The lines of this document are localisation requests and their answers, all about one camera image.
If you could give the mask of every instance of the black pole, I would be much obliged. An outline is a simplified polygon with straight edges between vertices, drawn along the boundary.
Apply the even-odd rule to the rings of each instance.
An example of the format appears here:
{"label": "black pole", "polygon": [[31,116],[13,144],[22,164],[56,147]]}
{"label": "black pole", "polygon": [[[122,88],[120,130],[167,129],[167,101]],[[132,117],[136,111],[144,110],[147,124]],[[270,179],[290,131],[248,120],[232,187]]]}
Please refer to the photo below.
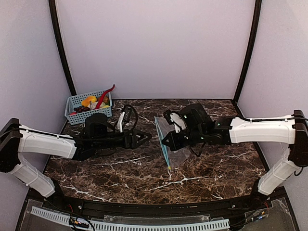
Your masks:
{"label": "black pole", "polygon": [[69,90],[71,92],[71,95],[77,95],[76,89],[75,89],[75,86],[74,86],[74,83],[73,83],[73,79],[72,79],[72,76],[71,76],[71,72],[69,71],[65,51],[64,51],[64,46],[63,46],[63,41],[62,41],[61,32],[60,32],[60,26],[59,26],[59,20],[58,20],[55,0],[49,0],[49,9],[50,9],[50,14],[51,14],[51,21],[52,21],[54,36],[56,38],[58,52],[59,52],[59,55],[60,55],[60,59],[61,59],[62,67],[63,67],[63,70],[64,70],[65,78],[66,78]]}
{"label": "black pole", "polygon": [[235,92],[235,95],[234,95],[234,98],[233,98],[233,100],[236,103],[238,102],[238,100],[240,98],[240,95],[241,95],[241,92],[242,92],[242,89],[243,89],[243,85],[244,85],[244,82],[245,82],[245,79],[246,79],[246,75],[247,75],[252,51],[254,49],[254,44],[255,44],[257,29],[258,29],[258,23],[259,23],[259,18],[260,18],[260,12],[261,12],[261,4],[262,4],[262,0],[256,0],[254,17],[252,19],[252,25],[251,25],[251,30],[250,30],[250,36],[249,36],[247,51],[246,51],[246,55],[245,55],[245,59],[244,59],[244,64],[243,64],[243,67],[242,67],[240,80],[237,84],[236,92]]}

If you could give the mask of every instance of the yellow toy fruit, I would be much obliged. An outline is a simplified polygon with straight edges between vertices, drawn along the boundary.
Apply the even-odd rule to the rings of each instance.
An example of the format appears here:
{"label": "yellow toy fruit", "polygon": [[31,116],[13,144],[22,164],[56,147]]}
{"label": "yellow toy fruit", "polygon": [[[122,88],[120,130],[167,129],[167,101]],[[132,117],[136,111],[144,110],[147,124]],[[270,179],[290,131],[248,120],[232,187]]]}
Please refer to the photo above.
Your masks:
{"label": "yellow toy fruit", "polygon": [[90,104],[90,101],[94,103],[97,101],[97,98],[95,96],[89,96],[88,98],[86,98],[85,100],[81,102],[81,105],[84,107],[87,107]]}

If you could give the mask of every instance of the blue plastic basket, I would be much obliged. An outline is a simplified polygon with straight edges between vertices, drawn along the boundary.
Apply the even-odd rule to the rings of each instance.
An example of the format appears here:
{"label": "blue plastic basket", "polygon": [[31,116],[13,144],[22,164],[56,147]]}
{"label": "blue plastic basket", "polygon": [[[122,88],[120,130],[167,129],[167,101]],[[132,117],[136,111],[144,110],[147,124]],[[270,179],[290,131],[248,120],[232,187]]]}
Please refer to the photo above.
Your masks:
{"label": "blue plastic basket", "polygon": [[99,108],[99,109],[90,110],[90,111],[87,111],[87,112],[82,112],[82,113],[70,115],[74,111],[74,107],[81,106],[81,101],[85,100],[88,96],[93,95],[96,98],[99,98],[99,97],[101,97],[101,95],[103,94],[104,91],[105,90],[99,90],[99,91],[94,91],[94,92],[90,92],[90,93],[85,93],[85,94],[75,95],[75,96],[69,97],[67,99],[67,102],[66,102],[65,114],[64,114],[65,117],[67,118],[68,122],[71,125],[84,123],[86,118],[91,116],[94,113],[104,113],[107,117],[111,117],[112,116],[112,112],[111,112],[112,99],[111,99],[110,92],[108,93],[110,107]]}

